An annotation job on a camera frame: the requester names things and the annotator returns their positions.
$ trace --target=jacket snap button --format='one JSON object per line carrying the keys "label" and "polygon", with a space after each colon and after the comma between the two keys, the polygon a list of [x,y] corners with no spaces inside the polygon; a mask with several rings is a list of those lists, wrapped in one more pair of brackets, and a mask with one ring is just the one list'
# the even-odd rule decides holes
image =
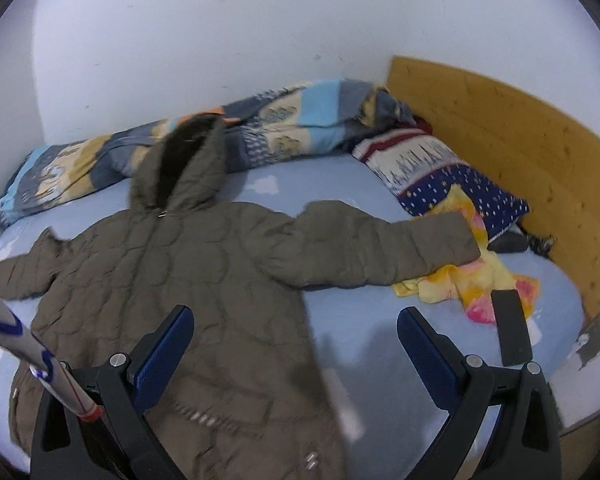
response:
{"label": "jacket snap button", "polygon": [[318,466],[318,454],[316,452],[309,453],[305,457],[305,460],[306,460],[305,468],[308,471],[311,471],[311,469],[315,469]]}

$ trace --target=jacket sleeve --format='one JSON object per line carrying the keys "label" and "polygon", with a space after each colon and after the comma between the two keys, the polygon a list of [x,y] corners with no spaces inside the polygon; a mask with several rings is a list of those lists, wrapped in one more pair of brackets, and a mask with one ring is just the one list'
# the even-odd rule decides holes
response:
{"label": "jacket sleeve", "polygon": [[336,201],[312,202],[295,219],[245,204],[240,232],[263,272],[296,287],[391,285],[480,257],[460,213],[391,224]]}
{"label": "jacket sleeve", "polygon": [[44,294],[75,250],[75,241],[59,240],[51,228],[45,229],[29,253],[0,262],[0,297],[21,300]]}

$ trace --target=white wall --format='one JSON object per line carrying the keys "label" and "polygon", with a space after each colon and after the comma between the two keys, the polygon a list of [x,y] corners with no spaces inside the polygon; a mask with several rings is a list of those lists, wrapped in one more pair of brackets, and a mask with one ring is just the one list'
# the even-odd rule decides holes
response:
{"label": "white wall", "polygon": [[31,68],[36,0],[14,0],[0,19],[0,195],[30,150],[43,142]]}
{"label": "white wall", "polygon": [[600,32],[577,0],[39,0],[33,43],[51,142],[298,80],[382,82],[392,54],[494,76],[600,134]]}

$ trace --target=white pole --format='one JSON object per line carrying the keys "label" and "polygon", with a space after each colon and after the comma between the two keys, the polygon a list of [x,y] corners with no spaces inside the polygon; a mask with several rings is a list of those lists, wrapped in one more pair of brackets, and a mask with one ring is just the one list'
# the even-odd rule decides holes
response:
{"label": "white pole", "polygon": [[0,347],[29,364],[42,385],[75,415],[94,422],[102,408],[0,299]]}

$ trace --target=metal screw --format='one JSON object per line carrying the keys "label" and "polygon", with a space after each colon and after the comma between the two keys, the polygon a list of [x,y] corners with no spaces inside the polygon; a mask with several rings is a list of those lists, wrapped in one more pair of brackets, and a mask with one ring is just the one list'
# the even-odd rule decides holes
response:
{"label": "metal screw", "polygon": [[124,354],[113,354],[109,359],[111,366],[122,366],[124,363],[126,363],[126,355]]}
{"label": "metal screw", "polygon": [[466,357],[466,363],[471,368],[480,368],[484,362],[480,356],[471,354]]}
{"label": "metal screw", "polygon": [[529,370],[529,373],[532,375],[538,375],[541,371],[540,365],[533,361],[526,364],[526,369]]}

